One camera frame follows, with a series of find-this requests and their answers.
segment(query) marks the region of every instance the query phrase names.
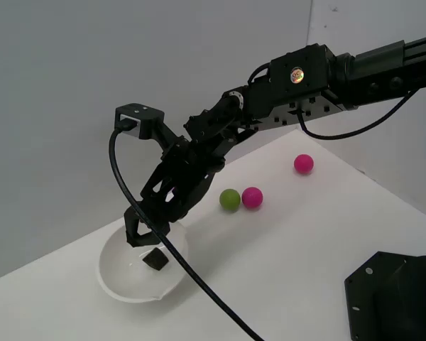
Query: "gray wall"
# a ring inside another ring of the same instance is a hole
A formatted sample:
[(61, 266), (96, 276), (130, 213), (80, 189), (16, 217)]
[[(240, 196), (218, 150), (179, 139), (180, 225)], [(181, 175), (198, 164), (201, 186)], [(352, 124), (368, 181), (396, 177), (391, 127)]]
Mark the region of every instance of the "gray wall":
[[(0, 1), (0, 276), (121, 216), (107, 158), (114, 108), (191, 114), (306, 43), (310, 1)], [(288, 132), (262, 133), (229, 160)], [(153, 142), (121, 137), (137, 194)]]
[[(309, 43), (334, 53), (362, 53), (426, 37), (426, 0), (315, 0)], [(372, 104), (308, 123), (318, 134), (361, 128), (397, 101)], [(426, 214), (426, 89), (371, 131), (322, 145)]]

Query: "white bowl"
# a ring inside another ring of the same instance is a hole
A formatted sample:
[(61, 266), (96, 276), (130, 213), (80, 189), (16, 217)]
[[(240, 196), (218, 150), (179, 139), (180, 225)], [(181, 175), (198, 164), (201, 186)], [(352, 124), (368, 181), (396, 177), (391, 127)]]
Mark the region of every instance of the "white bowl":
[[(185, 228), (178, 222), (170, 225), (168, 239), (187, 258)], [(142, 261), (158, 247), (169, 258), (160, 270), (152, 269)], [(174, 260), (162, 244), (133, 248), (126, 242), (125, 226), (118, 228), (107, 240), (97, 265), (97, 278), (111, 297), (128, 303), (159, 301), (183, 279), (185, 270)]]

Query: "black cable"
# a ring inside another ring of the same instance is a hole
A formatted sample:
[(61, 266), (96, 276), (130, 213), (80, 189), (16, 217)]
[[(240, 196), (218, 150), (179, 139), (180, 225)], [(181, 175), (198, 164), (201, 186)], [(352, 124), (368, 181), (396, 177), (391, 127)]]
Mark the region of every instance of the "black cable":
[(270, 67), (270, 63), (265, 63), (265, 64), (259, 66), (258, 68), (256, 68), (253, 71), (253, 73), (251, 73), (251, 76), (249, 76), (248, 85), (251, 85), (255, 76), (257, 76), (260, 72), (267, 70), (269, 67)]
[(115, 156), (115, 142), (116, 137), (123, 130), (131, 130), (133, 126), (130, 128), (128, 125), (124, 129), (117, 129), (112, 132), (112, 135), (109, 139), (109, 160), (112, 167), (112, 172), (114, 173), (115, 179), (119, 184), (119, 187), (126, 199), (131, 204), (132, 208), (136, 211), (137, 215), (141, 218), (141, 220), (148, 226), (149, 229), (159, 238), (159, 240), (164, 244), (164, 246), (168, 249), (168, 251), (173, 255), (175, 260), (184, 268), (188, 275), (197, 283), (197, 285), (237, 324), (240, 328), (248, 334), (255, 341), (263, 341), (263, 339), (257, 335), (219, 296), (200, 278), (199, 275), (194, 271), (194, 269), (185, 261), (182, 255), (177, 251), (177, 249), (173, 246), (170, 240), (160, 231), (158, 228), (151, 222), (151, 220), (147, 217), (145, 212), (139, 207), (136, 199), (131, 194), (130, 190), (126, 186), (123, 178), (121, 177), (119, 167), (116, 163)]
[(361, 129), (358, 129), (358, 130), (355, 130), (355, 131), (350, 131), (349, 133), (345, 133), (345, 134), (330, 135), (330, 136), (317, 135), (317, 134), (312, 133), (311, 131), (307, 130), (307, 127), (306, 127), (306, 124), (305, 124), (305, 120), (303, 119), (302, 112), (297, 112), (297, 117), (298, 117), (298, 121), (300, 122), (301, 129), (308, 136), (311, 136), (314, 139), (318, 139), (318, 140), (330, 140), (330, 141), (332, 141), (332, 140), (347, 139), (349, 137), (362, 134), (365, 131), (368, 131), (369, 129), (372, 129), (372, 128), (378, 126), (380, 123), (382, 123), (382, 122), (386, 121), (387, 119), (389, 119), (391, 117), (391, 115), (393, 115), (395, 112), (397, 112), (418, 90), (419, 89), (412, 90), (411, 92), (409, 92), (408, 94), (406, 94), (406, 96), (404, 98), (402, 98), (399, 101), (399, 103), (397, 103), (394, 106), (394, 108), (392, 108), (386, 115), (382, 116), (377, 121), (369, 124), (368, 126), (365, 126), (364, 128), (361, 128)]

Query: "pink ball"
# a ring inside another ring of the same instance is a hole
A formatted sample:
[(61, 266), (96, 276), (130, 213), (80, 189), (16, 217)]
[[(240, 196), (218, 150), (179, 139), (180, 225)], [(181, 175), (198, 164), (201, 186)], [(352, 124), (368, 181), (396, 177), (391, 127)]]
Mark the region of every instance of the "pink ball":
[(246, 208), (257, 208), (263, 202), (263, 194), (258, 188), (248, 187), (243, 191), (241, 201)]
[(293, 161), (295, 170), (300, 174), (309, 174), (314, 167), (314, 160), (307, 154), (300, 154)]

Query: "white table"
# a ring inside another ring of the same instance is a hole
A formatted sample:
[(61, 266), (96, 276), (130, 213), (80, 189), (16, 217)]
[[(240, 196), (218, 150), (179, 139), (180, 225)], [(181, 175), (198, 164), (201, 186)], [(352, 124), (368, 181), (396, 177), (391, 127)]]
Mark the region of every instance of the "white table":
[[(251, 185), (258, 212), (218, 208)], [(108, 297), (94, 267), (121, 223), (0, 278), (0, 340), (248, 340), (189, 278), (160, 302)], [(426, 254), (425, 215), (299, 131), (229, 164), (183, 224), (193, 267), (268, 341), (349, 340), (343, 280), (379, 250)]]

